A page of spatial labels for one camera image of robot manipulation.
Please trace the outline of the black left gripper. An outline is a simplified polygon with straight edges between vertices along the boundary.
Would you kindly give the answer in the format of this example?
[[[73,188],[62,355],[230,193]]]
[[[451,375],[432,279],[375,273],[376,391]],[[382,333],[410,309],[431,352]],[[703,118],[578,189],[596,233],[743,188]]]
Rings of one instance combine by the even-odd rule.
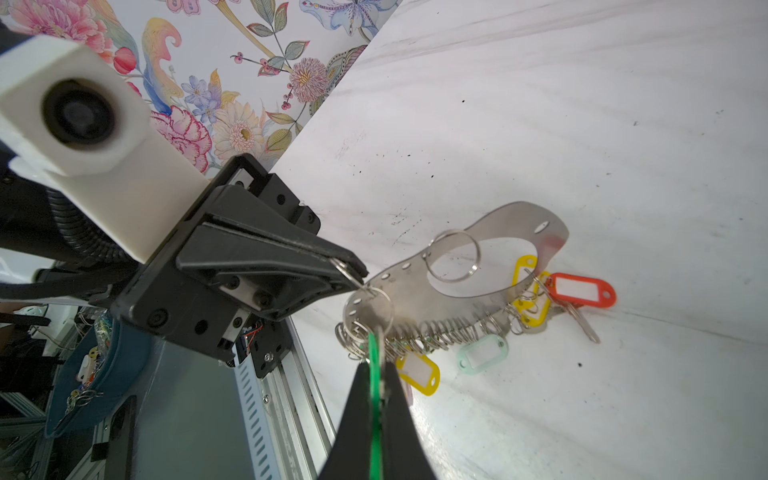
[[[110,311],[146,333],[234,363],[247,326],[282,321],[362,285],[366,265],[320,237],[321,226],[278,176],[250,154],[236,156]]]

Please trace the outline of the red plastic key tag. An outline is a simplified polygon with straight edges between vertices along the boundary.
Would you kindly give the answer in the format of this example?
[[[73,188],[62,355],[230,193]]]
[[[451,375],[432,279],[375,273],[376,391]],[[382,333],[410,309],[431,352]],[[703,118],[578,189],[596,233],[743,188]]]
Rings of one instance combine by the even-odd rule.
[[[551,297],[560,303],[607,309],[617,302],[614,288],[608,282],[597,278],[554,273],[548,277],[546,286]]]

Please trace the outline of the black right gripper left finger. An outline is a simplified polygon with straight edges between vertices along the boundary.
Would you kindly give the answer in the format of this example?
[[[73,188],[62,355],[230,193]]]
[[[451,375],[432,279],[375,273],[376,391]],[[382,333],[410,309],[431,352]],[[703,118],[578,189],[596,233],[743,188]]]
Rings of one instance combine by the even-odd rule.
[[[319,480],[370,478],[372,425],[370,367],[363,362],[355,372],[337,435]]]

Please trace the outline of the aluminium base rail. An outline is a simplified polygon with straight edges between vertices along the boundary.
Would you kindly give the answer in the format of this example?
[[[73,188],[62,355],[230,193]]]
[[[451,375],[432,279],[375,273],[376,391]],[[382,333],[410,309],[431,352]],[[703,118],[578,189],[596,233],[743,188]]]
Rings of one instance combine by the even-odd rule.
[[[256,479],[315,479],[336,431],[292,319],[235,344],[234,371]]]

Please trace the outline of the silver metal keyring with keys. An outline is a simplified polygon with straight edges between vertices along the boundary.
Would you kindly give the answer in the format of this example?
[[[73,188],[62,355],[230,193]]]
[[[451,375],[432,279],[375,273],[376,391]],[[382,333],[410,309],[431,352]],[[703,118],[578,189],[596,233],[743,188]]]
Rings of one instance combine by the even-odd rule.
[[[482,216],[465,229],[447,230],[419,253],[384,269],[355,291],[335,328],[353,360],[368,355],[368,335],[383,330],[384,356],[428,355],[471,344],[485,335],[524,335],[512,303],[540,277],[570,232],[552,211],[518,201]],[[537,257],[534,271],[513,280],[517,260]],[[578,315],[584,305],[552,302],[557,314]]]

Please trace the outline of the pale mint plastic key tag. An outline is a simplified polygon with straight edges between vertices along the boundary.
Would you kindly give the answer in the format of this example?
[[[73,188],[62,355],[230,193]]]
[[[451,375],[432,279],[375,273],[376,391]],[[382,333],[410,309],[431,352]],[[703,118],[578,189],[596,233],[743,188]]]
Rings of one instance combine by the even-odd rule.
[[[457,367],[465,375],[477,375],[503,362],[509,354],[507,341],[499,335],[485,335],[462,346],[456,355]]]

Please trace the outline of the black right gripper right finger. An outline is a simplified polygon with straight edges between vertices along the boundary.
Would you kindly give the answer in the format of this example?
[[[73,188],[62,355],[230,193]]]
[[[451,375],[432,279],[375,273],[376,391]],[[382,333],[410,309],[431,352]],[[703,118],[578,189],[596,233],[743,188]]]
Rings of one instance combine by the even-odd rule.
[[[435,473],[419,441],[410,407],[393,363],[386,363],[383,381],[383,478],[434,480]]]

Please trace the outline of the green plastic key tag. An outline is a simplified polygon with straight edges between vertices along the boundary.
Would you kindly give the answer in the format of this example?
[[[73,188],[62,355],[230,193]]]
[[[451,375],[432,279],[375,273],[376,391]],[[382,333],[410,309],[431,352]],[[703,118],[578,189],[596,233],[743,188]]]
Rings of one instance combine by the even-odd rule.
[[[374,327],[368,335],[369,355],[369,398],[371,404],[371,447],[369,478],[382,480],[384,478],[383,453],[382,453],[382,421],[381,409],[382,397],[382,370],[383,360],[383,330]]]

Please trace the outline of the yellow plastic key tag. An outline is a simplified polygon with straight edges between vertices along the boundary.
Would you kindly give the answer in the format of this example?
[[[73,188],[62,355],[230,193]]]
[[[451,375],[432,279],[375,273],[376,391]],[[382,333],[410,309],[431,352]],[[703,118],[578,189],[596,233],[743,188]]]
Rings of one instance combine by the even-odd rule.
[[[441,380],[439,366],[427,356],[408,352],[395,362],[402,380],[424,396],[434,395]]]
[[[537,266],[535,255],[520,257],[515,265],[513,280],[518,282],[530,275]],[[535,333],[546,328],[547,318],[552,302],[540,281],[547,280],[549,274],[543,272],[529,287],[512,303],[513,314],[521,324],[524,333]]]

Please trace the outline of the teal tray with key tags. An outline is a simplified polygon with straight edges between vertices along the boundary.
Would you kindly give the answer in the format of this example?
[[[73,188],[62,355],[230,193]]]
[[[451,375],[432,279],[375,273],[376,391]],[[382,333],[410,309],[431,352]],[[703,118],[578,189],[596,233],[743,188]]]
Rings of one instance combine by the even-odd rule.
[[[44,434],[58,438],[110,416],[143,371],[151,336],[104,312],[58,370]]]

